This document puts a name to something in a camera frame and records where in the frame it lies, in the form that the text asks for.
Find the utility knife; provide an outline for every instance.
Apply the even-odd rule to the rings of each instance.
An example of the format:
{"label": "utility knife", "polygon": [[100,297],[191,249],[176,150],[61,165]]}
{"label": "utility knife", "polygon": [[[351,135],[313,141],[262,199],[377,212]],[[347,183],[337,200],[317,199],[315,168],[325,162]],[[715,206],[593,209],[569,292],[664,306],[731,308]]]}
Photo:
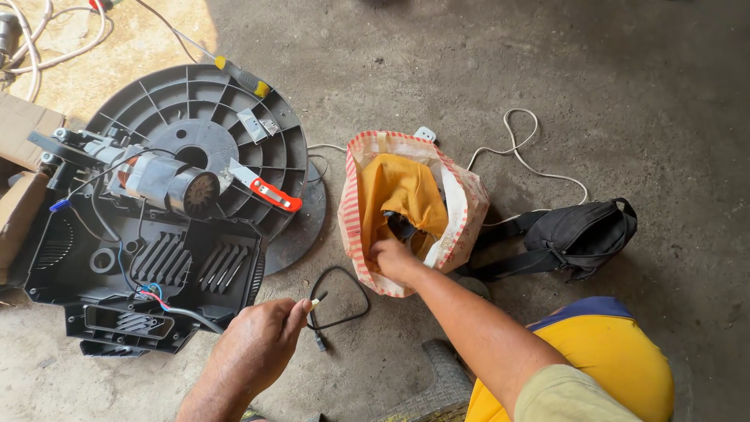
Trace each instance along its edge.
{"label": "utility knife", "polygon": [[254,171],[239,164],[234,158],[230,158],[229,172],[243,185],[250,188],[261,198],[279,206],[290,213],[298,211],[302,207],[302,200],[298,197],[290,197],[280,191],[276,186],[266,183]]}

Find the yellow shorts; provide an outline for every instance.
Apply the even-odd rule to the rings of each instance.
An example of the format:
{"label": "yellow shorts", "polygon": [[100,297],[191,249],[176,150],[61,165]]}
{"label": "yellow shorts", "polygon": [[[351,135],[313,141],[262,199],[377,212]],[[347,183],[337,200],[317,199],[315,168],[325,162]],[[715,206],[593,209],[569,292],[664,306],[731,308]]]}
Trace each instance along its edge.
{"label": "yellow shorts", "polygon": [[[667,358],[617,299],[579,300],[529,330],[643,422],[667,422],[672,415],[674,383]],[[506,410],[477,380],[466,422],[508,421]]]}

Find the black shoulder bag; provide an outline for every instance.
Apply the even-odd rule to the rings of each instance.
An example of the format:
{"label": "black shoulder bag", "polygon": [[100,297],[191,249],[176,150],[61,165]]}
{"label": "black shoulder bag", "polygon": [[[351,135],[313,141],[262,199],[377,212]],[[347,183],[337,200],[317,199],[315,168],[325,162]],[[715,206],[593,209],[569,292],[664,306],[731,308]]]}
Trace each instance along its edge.
{"label": "black shoulder bag", "polygon": [[[622,210],[617,203],[624,206]],[[585,279],[622,251],[637,228],[633,207],[621,197],[524,213],[480,234],[472,257],[519,234],[526,234],[523,244],[528,252],[478,268],[472,268],[469,261],[458,272],[493,282],[516,274],[573,269],[571,279]]]}

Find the striped plastic bag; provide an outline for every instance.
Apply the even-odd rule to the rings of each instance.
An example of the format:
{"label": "striped plastic bag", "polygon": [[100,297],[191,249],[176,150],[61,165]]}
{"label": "striped plastic bag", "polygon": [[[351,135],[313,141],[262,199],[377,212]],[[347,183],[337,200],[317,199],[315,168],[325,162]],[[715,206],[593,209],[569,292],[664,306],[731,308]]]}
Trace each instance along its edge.
{"label": "striped plastic bag", "polygon": [[378,154],[389,153],[420,162],[430,168],[446,198],[448,226],[432,245],[424,263],[447,273],[469,260],[490,199],[476,174],[458,167],[429,140],[386,131],[358,134],[346,146],[346,182],[338,206],[338,226],[346,254],[352,258],[357,278],[378,294],[406,297],[414,293],[368,268],[360,237],[357,174]]}

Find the cardboard box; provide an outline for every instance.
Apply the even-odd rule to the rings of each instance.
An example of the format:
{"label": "cardboard box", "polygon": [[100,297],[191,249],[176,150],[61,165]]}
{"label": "cardboard box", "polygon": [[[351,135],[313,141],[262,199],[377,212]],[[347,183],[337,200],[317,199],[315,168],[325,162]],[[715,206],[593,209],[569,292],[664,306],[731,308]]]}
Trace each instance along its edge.
{"label": "cardboard box", "polygon": [[49,135],[62,127],[65,116],[0,92],[0,157],[37,170],[42,149],[26,140],[37,131]]}
{"label": "cardboard box", "polygon": [[44,201],[48,181],[42,173],[25,171],[0,198],[0,285],[8,282],[8,270]]}

